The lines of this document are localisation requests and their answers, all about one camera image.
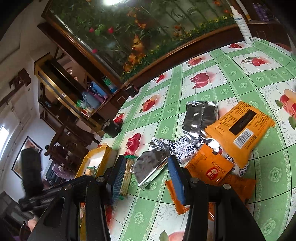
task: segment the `white spray bottle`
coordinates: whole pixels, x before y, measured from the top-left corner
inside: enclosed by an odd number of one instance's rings
[[[244,37],[244,40],[246,42],[246,44],[253,44],[254,39],[251,35],[251,32],[249,30],[249,27],[246,23],[246,21],[244,20],[243,16],[241,14],[238,13],[238,11],[235,10],[235,8],[233,6],[230,6],[232,14],[233,14],[233,18],[236,21],[239,30],[242,33],[242,36]]]

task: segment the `metal bolt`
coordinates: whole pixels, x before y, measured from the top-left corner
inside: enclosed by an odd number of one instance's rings
[[[105,178],[103,176],[97,177],[96,178],[97,183],[102,183],[105,181]]]
[[[198,183],[199,179],[198,179],[197,177],[191,177],[191,178],[190,178],[190,181],[191,181],[192,183]]]
[[[72,185],[71,184],[67,184],[66,186],[64,186],[64,189],[65,190],[70,190],[72,188]]]
[[[229,189],[231,188],[231,186],[230,186],[228,183],[223,184],[223,187],[224,187],[226,190],[229,190]]]

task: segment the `framed picture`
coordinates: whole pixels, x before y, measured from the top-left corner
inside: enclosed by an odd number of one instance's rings
[[[24,149],[32,147],[38,153],[42,152],[42,148],[36,144],[29,136],[27,136],[26,140],[24,141],[22,148],[19,150],[17,154],[17,158],[12,166],[12,171],[22,179],[22,166],[20,162],[20,152]]]

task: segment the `window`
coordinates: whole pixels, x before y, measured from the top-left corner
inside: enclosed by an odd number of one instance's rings
[[[9,135],[8,130],[6,130],[4,128],[4,126],[2,126],[1,129],[0,129],[0,152],[2,151],[2,148],[3,148],[4,144],[5,144],[5,141],[6,141],[7,137],[8,137],[8,135]]]

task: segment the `table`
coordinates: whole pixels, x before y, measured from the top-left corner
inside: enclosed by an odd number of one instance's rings
[[[238,101],[249,103],[269,115],[276,126],[250,156],[244,177],[256,179],[257,185],[247,207],[266,240],[277,240],[296,210],[296,108],[290,103],[296,103],[296,95],[290,92],[288,103],[284,95],[286,90],[296,90],[296,57],[258,38],[253,45],[237,44],[238,48],[228,45],[202,54],[147,83],[118,112],[124,120],[121,133],[115,138],[105,135],[101,143],[118,154],[136,150],[139,156],[148,150],[153,136],[176,141],[184,135],[187,101],[216,101],[219,116]],[[140,145],[127,146],[136,133],[141,135]],[[115,204],[110,224],[113,241],[158,241],[164,230],[169,241],[182,240],[187,213],[177,215],[165,187],[169,179],[166,169],[149,190],[142,191],[132,177],[127,197]]]

